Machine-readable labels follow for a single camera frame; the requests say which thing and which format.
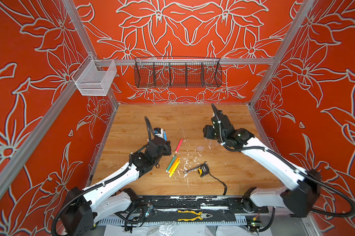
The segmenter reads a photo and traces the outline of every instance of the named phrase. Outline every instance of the wrench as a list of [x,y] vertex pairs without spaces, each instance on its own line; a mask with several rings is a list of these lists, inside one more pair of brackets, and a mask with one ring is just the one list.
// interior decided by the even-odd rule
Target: wrench
[[191,171],[193,171],[193,170],[195,170],[195,169],[198,169],[199,167],[200,167],[200,165],[198,165],[198,166],[196,166],[196,167],[193,167],[193,168],[191,168],[191,169],[189,169],[189,170],[184,170],[183,173],[184,173],[184,174],[187,174],[187,173],[189,173],[189,172],[191,172]]

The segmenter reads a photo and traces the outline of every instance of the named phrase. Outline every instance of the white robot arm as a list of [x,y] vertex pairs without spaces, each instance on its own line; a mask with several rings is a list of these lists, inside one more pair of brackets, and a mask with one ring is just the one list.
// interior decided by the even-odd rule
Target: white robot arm
[[131,153],[129,161],[110,176],[82,190],[77,187],[70,190],[52,222],[53,236],[59,235],[56,231],[58,219],[61,219],[69,236],[82,236],[93,227],[94,222],[128,209],[133,202],[133,205],[136,205],[139,198],[132,189],[124,189],[115,195],[116,192],[151,171],[154,166],[158,168],[162,156],[171,155],[170,141],[157,136],[156,133],[161,129],[157,128],[155,133],[147,117],[145,120],[149,142],[138,151]]
[[[293,212],[293,216],[306,217],[310,211],[336,217],[349,217],[355,214],[355,203],[337,189],[321,182],[321,175],[316,170],[306,170],[297,166],[273,150],[246,129],[234,129],[228,117],[211,104],[214,115],[213,125],[203,128],[204,137],[216,139],[228,151],[242,152],[253,158],[273,173],[284,184],[281,188],[250,188],[242,196],[244,210],[253,212],[258,207],[285,207]],[[346,213],[329,213],[313,208],[320,196],[321,187],[337,193],[350,204]]]

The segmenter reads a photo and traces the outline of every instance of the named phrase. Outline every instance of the floral wall pattern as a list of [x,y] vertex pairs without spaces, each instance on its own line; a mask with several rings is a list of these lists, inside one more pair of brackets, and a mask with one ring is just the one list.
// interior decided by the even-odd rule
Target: floral wall pattern
[[[273,57],[302,0],[74,0],[100,59]],[[139,89],[132,66],[112,85],[122,103],[248,102],[267,65],[223,68],[216,89]]]
[[[316,1],[255,110],[280,153],[355,201],[355,1]],[[349,210],[323,189],[316,207]],[[355,235],[355,215],[315,215],[328,235]]]
[[86,56],[58,0],[0,1],[0,171]]
[[[86,56],[60,0],[0,1],[0,171]],[[113,110],[108,97],[75,92],[1,199],[0,235],[50,234],[66,192],[86,184]]]
[[50,235],[67,192],[85,187],[113,111],[108,97],[73,94],[0,200],[0,235]]

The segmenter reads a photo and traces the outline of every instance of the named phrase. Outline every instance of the wood grain surface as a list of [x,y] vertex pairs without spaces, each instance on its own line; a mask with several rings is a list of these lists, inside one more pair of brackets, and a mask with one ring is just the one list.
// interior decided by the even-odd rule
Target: wood grain surface
[[[259,138],[246,105],[218,104],[217,108],[229,117],[235,129],[245,128]],[[202,129],[211,124],[212,115],[210,104],[121,104],[92,183],[115,172],[129,160],[129,153],[147,143],[144,120],[144,116],[147,116],[153,128],[166,130],[173,153],[179,140],[184,138],[184,141],[176,156],[180,156],[180,165],[172,177],[166,172],[172,156],[164,156],[160,161],[160,168],[154,167],[152,171],[126,186],[138,195],[222,195],[223,185],[210,175],[201,178],[198,171],[192,171],[184,176],[184,168],[189,169],[204,161],[209,163],[210,173],[227,184],[226,195],[242,195],[253,186],[282,186],[277,177],[250,157],[229,152],[216,140],[203,137]]]

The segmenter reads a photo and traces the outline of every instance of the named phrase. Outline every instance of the yellow pliers handle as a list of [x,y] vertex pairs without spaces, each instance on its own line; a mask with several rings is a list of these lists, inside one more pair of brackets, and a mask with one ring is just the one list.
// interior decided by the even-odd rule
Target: yellow pliers handle
[[201,216],[196,216],[195,218],[192,218],[192,219],[177,219],[177,221],[195,221],[197,219],[202,220],[202,217]]
[[178,210],[177,212],[178,213],[192,213],[192,214],[198,215],[198,216],[196,216],[195,218],[192,218],[192,219],[177,219],[177,221],[195,221],[197,219],[203,220],[203,218],[201,217],[201,215],[202,215],[201,211],[200,212],[195,212],[195,211],[187,211],[187,210],[185,210],[185,211]]

